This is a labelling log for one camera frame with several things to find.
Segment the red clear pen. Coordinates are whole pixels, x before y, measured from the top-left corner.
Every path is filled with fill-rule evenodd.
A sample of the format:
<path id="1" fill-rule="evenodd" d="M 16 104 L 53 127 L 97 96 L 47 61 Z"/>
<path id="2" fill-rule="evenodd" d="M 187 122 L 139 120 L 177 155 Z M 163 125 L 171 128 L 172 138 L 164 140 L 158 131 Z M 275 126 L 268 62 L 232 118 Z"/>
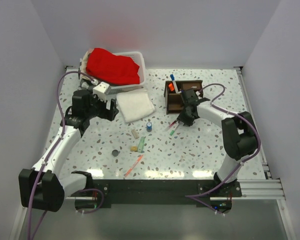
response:
<path id="1" fill-rule="evenodd" d="M 176 119 L 176 120 L 174 120 L 172 123 L 170 123 L 166 128 L 165 128 L 165 130 L 167 131 L 167 130 L 169 130 L 169 129 L 171 129 L 176 123 L 178 123 L 179 121 L 178 121 L 178 119 Z"/>

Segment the black orange highlighter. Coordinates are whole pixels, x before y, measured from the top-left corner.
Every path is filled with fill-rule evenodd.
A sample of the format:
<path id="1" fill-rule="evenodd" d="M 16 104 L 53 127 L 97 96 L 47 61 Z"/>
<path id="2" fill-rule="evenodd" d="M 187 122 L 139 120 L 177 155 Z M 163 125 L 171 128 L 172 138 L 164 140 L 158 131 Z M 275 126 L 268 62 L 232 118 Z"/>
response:
<path id="1" fill-rule="evenodd" d="M 170 84 L 168 85 L 168 88 L 169 88 L 169 90 L 170 90 L 171 92 L 175 91 L 175 87 L 174 87 L 174 85 L 173 85 L 172 83 L 170 83 Z"/>

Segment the green capped white marker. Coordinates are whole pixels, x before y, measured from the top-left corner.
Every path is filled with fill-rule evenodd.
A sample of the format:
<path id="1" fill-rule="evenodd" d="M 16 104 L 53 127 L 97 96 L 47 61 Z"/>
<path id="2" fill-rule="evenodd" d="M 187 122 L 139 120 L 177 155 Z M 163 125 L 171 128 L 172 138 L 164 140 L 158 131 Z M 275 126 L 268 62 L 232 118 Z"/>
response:
<path id="1" fill-rule="evenodd" d="M 179 126 L 180 126 L 180 123 L 175 124 L 175 125 L 172 127 L 172 130 L 171 130 L 171 132 L 169 133 L 169 135 L 170 135 L 170 136 L 173 136 L 174 133 L 175 133 L 175 132 L 177 131 L 177 129 L 179 128 Z"/>

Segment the blue capped white marker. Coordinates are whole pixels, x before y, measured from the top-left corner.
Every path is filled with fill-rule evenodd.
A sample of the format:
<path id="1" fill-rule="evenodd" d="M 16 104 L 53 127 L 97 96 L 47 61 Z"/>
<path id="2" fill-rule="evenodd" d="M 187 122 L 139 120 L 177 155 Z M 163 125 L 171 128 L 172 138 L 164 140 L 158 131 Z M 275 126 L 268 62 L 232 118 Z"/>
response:
<path id="1" fill-rule="evenodd" d="M 171 83 L 174 85 L 174 89 L 175 89 L 175 93 L 178 94 L 180 91 L 179 91 L 179 88 L 177 86 L 177 83 L 176 83 L 176 80 L 175 80 L 175 77 L 173 74 L 170 74 L 170 78 L 171 78 Z"/>

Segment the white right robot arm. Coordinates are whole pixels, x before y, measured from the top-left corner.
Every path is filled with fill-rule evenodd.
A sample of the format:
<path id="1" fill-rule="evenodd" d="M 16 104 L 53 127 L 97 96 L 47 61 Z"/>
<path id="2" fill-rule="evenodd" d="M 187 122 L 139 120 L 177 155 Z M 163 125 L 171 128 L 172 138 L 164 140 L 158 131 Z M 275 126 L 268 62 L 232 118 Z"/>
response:
<path id="1" fill-rule="evenodd" d="M 177 121 L 185 126 L 192 126 L 195 120 L 205 119 L 221 128 L 223 148 L 226 152 L 219 170 L 214 174 L 212 189 L 199 193 L 203 197 L 210 193 L 223 197 L 235 182 L 245 162 L 258 155 L 261 150 L 261 139 L 252 115 L 245 111 L 231 112 L 213 103 L 207 98 L 199 98 L 193 89 L 181 93 L 183 110 Z"/>

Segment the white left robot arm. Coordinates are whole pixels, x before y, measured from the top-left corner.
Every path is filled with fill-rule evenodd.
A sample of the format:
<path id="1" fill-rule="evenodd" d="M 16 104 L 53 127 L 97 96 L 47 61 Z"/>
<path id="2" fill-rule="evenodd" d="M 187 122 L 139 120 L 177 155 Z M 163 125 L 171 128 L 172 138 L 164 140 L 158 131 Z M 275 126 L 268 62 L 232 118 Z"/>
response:
<path id="1" fill-rule="evenodd" d="M 93 118 L 113 121 L 118 114 L 117 101 L 102 101 L 88 90 L 76 90 L 72 104 L 61 115 L 60 127 L 53 142 L 30 169 L 22 169 L 18 176 L 20 200 L 23 207 L 57 212 L 64 199 L 75 193 L 89 196 L 94 188 L 91 173 L 74 171 L 60 179 L 61 169 L 90 126 Z"/>

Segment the blue cylindrical stamp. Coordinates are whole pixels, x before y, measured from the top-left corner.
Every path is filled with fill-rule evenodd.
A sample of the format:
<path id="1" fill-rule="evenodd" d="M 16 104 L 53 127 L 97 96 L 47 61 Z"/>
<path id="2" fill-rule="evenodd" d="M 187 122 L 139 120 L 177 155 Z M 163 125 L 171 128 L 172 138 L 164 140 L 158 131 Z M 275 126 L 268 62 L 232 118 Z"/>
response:
<path id="1" fill-rule="evenodd" d="M 147 132 L 151 132 L 152 131 L 152 123 L 151 122 L 148 122 L 147 124 L 146 124 L 146 131 Z"/>

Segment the brown wooden desk organizer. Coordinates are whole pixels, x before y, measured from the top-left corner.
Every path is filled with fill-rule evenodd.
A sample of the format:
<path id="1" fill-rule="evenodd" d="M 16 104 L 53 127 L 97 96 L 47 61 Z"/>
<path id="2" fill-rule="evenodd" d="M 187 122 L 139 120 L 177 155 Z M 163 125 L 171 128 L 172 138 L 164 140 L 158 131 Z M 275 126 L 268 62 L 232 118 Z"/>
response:
<path id="1" fill-rule="evenodd" d="M 177 80 L 176 85 L 178 90 L 183 92 L 185 90 L 194 89 L 199 91 L 203 87 L 202 80 Z M 172 91 L 174 87 L 171 80 L 167 80 L 164 85 L 164 99 L 165 99 L 165 108 L 166 114 L 179 114 L 184 108 L 182 97 L 180 93 L 176 93 L 175 90 Z"/>

